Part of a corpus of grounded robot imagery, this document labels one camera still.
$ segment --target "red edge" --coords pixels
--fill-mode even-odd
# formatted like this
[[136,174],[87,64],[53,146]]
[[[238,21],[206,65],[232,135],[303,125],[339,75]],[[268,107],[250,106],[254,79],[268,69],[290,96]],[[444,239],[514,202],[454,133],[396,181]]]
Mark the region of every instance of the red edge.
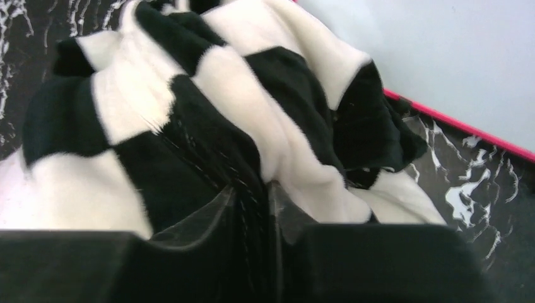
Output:
[[[390,90],[384,90],[384,94],[387,97],[393,98],[395,100],[399,100],[400,98],[406,99]],[[476,136],[481,137],[481,139],[496,145],[500,148],[503,148],[504,150],[507,150],[510,153],[514,153],[522,158],[525,158],[531,162],[535,162],[535,153],[532,153],[529,150],[526,150],[524,148],[518,147],[516,145],[513,145],[507,141],[504,141],[496,136],[493,136],[491,134],[488,134],[484,131],[481,131],[477,128],[474,128],[466,123],[463,123],[461,121],[455,120],[441,112],[438,112],[434,109],[431,109],[427,106],[421,105],[419,103],[416,103],[412,100],[409,100],[411,102],[412,108],[416,109],[419,112],[422,112],[436,120],[442,121],[444,123],[450,124],[451,126],[454,126],[455,128],[458,128],[462,131],[465,131],[469,134],[474,134]]]

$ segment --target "black object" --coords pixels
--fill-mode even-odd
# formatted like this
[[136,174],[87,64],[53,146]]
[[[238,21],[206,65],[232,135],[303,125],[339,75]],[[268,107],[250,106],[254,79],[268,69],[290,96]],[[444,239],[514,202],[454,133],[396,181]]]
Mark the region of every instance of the black object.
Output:
[[[457,234],[431,225],[318,224],[273,184],[267,294],[256,302],[489,303]],[[0,302],[236,302],[235,198],[150,241],[121,232],[0,232]]]

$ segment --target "checkered cloth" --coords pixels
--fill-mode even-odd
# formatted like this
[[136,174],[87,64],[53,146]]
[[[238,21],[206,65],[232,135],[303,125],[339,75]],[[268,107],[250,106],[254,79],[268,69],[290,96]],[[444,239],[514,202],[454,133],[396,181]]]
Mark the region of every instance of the checkered cloth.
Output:
[[291,1],[224,2],[130,1],[59,42],[23,128],[44,225],[149,238],[228,184],[265,222],[270,181],[319,222],[443,223],[371,58]]

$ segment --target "red trim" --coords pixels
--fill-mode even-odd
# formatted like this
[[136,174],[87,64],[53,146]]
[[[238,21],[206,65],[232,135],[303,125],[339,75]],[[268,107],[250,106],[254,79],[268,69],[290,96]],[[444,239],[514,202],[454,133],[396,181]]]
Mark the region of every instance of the red trim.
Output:
[[[387,97],[390,97],[390,98],[393,98],[393,99],[396,99],[396,100],[399,100],[401,98],[400,95],[390,91],[390,90],[384,90],[384,93]],[[507,150],[508,152],[510,153],[514,153],[522,158],[525,158],[529,161],[532,161],[532,162],[535,162],[535,153],[532,153],[531,151],[529,150],[526,150],[524,148],[521,148],[519,146],[516,146],[512,143],[509,143],[505,140],[502,140],[496,136],[493,136],[489,133],[486,133],[480,129],[477,129],[477,128],[474,128],[466,123],[463,123],[461,121],[458,121],[458,120],[455,120],[441,112],[438,112],[434,109],[431,109],[425,105],[421,105],[419,103],[416,103],[416,102],[413,102],[413,101],[410,101],[411,102],[411,106],[412,108],[416,109],[417,111],[419,112],[422,112],[436,120],[439,120],[439,121],[442,121],[446,124],[450,124],[451,126],[454,126],[455,128],[458,128],[462,131],[465,131],[469,134],[474,134],[476,136],[479,136],[481,137],[481,139],[491,143],[491,144],[494,144],[500,148],[503,148],[504,150]]]

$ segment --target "marble table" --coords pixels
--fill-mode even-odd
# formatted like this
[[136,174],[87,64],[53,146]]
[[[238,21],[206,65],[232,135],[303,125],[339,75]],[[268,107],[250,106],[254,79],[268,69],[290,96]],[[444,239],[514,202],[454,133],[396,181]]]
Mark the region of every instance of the marble table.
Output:
[[[0,0],[0,160],[20,145],[25,108],[59,39],[113,28],[126,0]],[[429,152],[407,170],[473,248],[504,302],[535,299],[535,165],[418,114]]]

